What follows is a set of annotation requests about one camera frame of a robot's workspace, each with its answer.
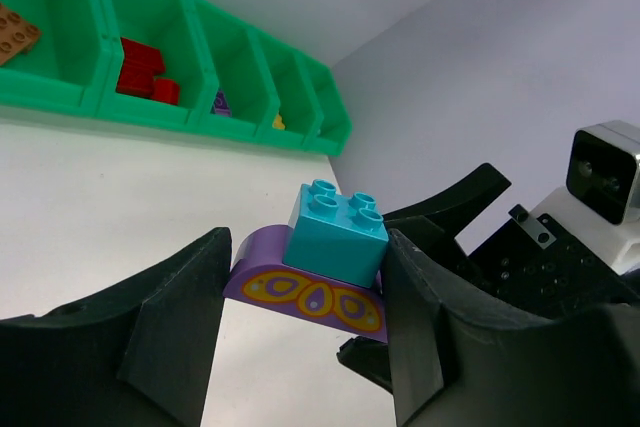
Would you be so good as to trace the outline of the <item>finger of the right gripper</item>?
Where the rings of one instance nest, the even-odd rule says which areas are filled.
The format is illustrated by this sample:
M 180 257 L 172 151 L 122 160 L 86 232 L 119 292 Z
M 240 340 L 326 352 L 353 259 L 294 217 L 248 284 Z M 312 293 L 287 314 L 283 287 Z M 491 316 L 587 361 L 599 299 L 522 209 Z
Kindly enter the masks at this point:
M 341 345 L 336 357 L 343 367 L 393 393 L 388 346 L 385 343 L 358 336 Z

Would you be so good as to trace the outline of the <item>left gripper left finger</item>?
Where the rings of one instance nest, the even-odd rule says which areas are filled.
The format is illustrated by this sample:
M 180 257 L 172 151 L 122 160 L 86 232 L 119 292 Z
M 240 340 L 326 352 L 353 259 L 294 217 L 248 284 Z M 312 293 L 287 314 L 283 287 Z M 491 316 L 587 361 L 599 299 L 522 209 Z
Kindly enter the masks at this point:
M 229 278 L 231 233 L 42 316 L 1 323 L 5 426 L 197 426 Z

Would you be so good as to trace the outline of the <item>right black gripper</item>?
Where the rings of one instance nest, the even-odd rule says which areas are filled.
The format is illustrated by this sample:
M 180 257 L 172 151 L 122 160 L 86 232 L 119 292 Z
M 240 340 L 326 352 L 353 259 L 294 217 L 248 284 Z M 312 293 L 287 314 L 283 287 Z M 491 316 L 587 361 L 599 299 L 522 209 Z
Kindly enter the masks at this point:
M 456 236 L 511 186 L 483 163 L 440 193 L 386 213 L 396 229 L 443 267 L 467 261 Z M 559 320 L 598 306 L 639 305 L 639 293 L 550 214 L 517 204 L 468 258 L 460 301 L 478 315 Z

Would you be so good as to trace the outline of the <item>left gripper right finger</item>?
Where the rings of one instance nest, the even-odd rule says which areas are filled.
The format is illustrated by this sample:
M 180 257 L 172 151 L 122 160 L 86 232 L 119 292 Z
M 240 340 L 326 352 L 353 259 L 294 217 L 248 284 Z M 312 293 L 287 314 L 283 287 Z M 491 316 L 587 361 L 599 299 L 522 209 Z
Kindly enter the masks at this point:
M 383 289 L 399 425 L 638 424 L 637 308 L 545 319 L 479 290 L 398 231 Z

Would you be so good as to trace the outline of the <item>small teal square lego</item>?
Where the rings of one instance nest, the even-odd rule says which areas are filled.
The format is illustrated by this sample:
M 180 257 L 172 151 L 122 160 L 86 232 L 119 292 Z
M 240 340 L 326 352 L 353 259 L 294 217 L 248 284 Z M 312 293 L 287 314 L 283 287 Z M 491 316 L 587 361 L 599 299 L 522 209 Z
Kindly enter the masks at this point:
M 388 234 L 376 199 L 344 196 L 316 179 L 300 187 L 289 223 L 283 263 L 348 284 L 373 285 Z

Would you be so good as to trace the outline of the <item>purple butterfly arch lego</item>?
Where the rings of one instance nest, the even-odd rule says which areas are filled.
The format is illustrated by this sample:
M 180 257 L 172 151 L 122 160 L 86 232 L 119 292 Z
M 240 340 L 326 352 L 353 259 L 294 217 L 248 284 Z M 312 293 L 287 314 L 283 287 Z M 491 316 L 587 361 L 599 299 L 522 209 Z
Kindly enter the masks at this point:
M 364 288 L 283 263 L 288 227 L 262 227 L 241 244 L 223 296 L 385 343 L 381 277 Z

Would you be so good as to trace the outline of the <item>yellow half-round lego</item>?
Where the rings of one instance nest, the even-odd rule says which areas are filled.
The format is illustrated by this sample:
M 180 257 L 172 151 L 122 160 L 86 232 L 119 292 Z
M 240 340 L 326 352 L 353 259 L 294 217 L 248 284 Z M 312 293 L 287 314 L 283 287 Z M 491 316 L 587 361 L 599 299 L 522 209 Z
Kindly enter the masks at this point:
M 277 114 L 273 120 L 272 127 L 278 130 L 285 130 L 286 126 L 284 124 L 283 118 L 280 114 Z

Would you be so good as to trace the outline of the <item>small red lego brick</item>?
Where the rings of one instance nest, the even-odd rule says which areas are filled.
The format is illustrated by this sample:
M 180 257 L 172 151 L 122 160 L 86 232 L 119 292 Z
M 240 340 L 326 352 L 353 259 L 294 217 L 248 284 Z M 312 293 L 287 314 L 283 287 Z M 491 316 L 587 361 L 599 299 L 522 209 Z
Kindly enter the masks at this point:
M 178 106 L 180 99 L 180 85 L 169 78 L 155 78 L 151 99 L 157 102 Z

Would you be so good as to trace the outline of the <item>brown lego plate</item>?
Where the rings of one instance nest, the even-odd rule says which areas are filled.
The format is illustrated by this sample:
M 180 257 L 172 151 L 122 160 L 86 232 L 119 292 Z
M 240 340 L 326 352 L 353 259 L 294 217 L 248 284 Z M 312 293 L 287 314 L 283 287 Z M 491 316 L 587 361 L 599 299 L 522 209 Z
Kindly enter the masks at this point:
M 28 53 L 39 41 L 42 31 L 1 4 L 0 35 L 0 64 L 5 65 L 17 55 Z

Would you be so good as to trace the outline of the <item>purple lego piece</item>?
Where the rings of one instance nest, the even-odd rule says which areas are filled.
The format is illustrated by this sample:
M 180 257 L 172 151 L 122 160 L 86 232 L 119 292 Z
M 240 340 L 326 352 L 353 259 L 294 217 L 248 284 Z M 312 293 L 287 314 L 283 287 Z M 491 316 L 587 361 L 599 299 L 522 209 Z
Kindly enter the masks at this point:
M 224 117 L 232 116 L 231 108 L 228 104 L 224 92 L 221 89 L 219 89 L 216 93 L 216 97 L 212 104 L 210 113 Z

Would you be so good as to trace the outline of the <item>green compartment bin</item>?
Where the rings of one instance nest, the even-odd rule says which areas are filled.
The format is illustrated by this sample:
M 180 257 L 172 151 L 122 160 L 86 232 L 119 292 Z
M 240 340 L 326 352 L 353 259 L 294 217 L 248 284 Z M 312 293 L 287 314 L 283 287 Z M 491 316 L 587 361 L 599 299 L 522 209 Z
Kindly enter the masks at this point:
M 1 0 L 42 35 L 1 65 L 3 103 L 341 154 L 352 124 L 330 69 L 206 0 Z M 121 37 L 162 53 L 179 105 L 116 92 Z M 221 89 L 231 117 L 211 114 Z M 272 127 L 277 114 L 285 130 Z

